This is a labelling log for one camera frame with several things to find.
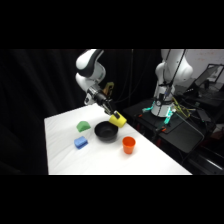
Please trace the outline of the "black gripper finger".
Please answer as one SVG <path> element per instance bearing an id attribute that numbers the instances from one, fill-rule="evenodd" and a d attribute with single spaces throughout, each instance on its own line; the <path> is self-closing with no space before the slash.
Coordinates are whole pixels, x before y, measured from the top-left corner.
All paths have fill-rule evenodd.
<path id="1" fill-rule="evenodd" d="M 116 119 L 119 119 L 121 117 L 121 115 L 118 113 L 118 111 L 116 110 L 116 108 L 112 108 L 111 109 L 111 116 L 114 115 Z"/>
<path id="2" fill-rule="evenodd" d="M 111 102 L 105 102 L 103 104 L 103 107 L 105 109 L 105 112 L 108 114 L 108 115 L 113 115 L 116 111 L 116 107 L 113 103 Z"/>

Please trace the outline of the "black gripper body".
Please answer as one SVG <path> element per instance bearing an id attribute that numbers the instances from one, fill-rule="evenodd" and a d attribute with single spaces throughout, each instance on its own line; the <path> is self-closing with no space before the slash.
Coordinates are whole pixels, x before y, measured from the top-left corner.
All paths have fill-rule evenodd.
<path id="1" fill-rule="evenodd" d="M 102 90 L 97 91 L 93 99 L 99 106 L 110 106 L 110 100 Z"/>

